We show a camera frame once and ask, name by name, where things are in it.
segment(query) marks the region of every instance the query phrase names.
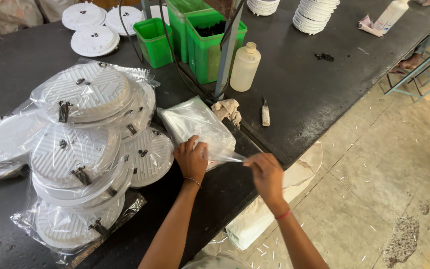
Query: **white plastic bottle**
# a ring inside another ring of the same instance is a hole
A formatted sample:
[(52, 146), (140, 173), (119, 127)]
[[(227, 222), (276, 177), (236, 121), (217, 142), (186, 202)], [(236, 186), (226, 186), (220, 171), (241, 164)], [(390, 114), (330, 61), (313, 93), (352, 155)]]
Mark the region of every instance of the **white plastic bottle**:
[(379, 19), (374, 23), (374, 28), (387, 33), (399, 18), (409, 9), (409, 0), (392, 1)]
[(230, 86), (236, 91), (247, 91), (251, 87), (261, 54), (257, 51), (257, 44), (248, 42), (247, 46), (236, 51), (233, 63)]

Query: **wrist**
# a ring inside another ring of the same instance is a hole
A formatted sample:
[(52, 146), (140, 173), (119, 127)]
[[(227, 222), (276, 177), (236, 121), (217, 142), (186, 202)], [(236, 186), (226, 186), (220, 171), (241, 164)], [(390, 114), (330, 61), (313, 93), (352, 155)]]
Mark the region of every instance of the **wrist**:
[(267, 206), (275, 217), (281, 216), (290, 211), (290, 205), (288, 205), (285, 200), (273, 202), (270, 204), (267, 203)]
[(180, 190), (180, 192), (197, 193), (199, 189), (200, 189), (200, 186), (198, 186), (198, 184), (195, 183), (194, 181), (189, 179), (183, 179), (182, 189)]

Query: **white label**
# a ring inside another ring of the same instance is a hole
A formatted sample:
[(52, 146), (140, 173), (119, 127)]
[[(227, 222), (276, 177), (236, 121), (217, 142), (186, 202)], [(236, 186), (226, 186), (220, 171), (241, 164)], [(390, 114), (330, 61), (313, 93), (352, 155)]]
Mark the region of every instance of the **white label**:
[(374, 23), (374, 28), (382, 30), (394, 16), (394, 14), (396, 14), (396, 9), (388, 6), (381, 17), (379, 17), (379, 19)]

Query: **metal pole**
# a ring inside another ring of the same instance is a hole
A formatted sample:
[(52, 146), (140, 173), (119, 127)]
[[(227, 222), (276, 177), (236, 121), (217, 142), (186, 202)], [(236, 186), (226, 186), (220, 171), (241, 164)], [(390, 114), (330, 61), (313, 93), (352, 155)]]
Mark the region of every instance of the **metal pole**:
[(146, 20), (152, 19), (151, 6), (149, 4), (149, 0), (141, 0), (142, 3), (142, 13), (144, 14), (144, 18)]
[[(240, 0), (236, 0), (235, 6), (237, 7), (240, 4)], [(225, 84), (228, 80), (228, 75), (230, 73), (230, 65), (232, 64), (232, 56), (233, 49), (235, 48), (236, 43), (236, 34), (238, 33), (238, 25), (240, 24), (240, 18), (242, 16), (243, 6), (241, 7), (240, 12), (236, 15), (235, 18), (232, 18), (233, 25), (232, 30), (230, 32), (230, 36), (228, 40), (222, 46), (222, 52), (220, 55), (220, 65), (218, 66), (218, 77), (216, 81), (215, 88), (215, 96), (219, 95), (222, 89), (224, 89)], [(227, 31), (228, 25), (230, 24), (230, 20), (226, 21), (225, 31)], [(223, 100), (223, 95), (221, 95), (218, 100)]]

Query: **green plastic container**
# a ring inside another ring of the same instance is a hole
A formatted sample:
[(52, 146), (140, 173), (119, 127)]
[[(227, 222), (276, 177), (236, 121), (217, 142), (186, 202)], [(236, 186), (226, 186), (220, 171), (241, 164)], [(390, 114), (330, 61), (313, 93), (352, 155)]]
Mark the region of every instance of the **green plastic container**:
[[(167, 24), (165, 25), (170, 43), (173, 46), (172, 29)], [(137, 33), (137, 40), (139, 40), (142, 54), (144, 54), (144, 58), (149, 61), (153, 68), (159, 68), (173, 62), (161, 18), (152, 18), (137, 22), (134, 24), (134, 30)]]
[[(224, 21), (224, 18), (217, 11), (211, 11), (189, 14), (186, 16), (186, 19), (190, 70), (195, 74), (200, 84), (216, 81), (218, 65), (220, 64), (220, 42), (222, 41), (223, 34), (201, 37), (195, 30), (195, 27), (211, 27), (221, 20)], [(247, 26), (240, 21), (235, 48), (233, 50), (232, 66), (235, 60), (235, 52), (242, 46), (246, 33)]]
[(213, 11), (213, 9), (203, 0), (165, 0), (165, 2), (168, 7), (170, 27), (173, 30), (173, 49), (182, 62), (188, 63), (185, 16)]

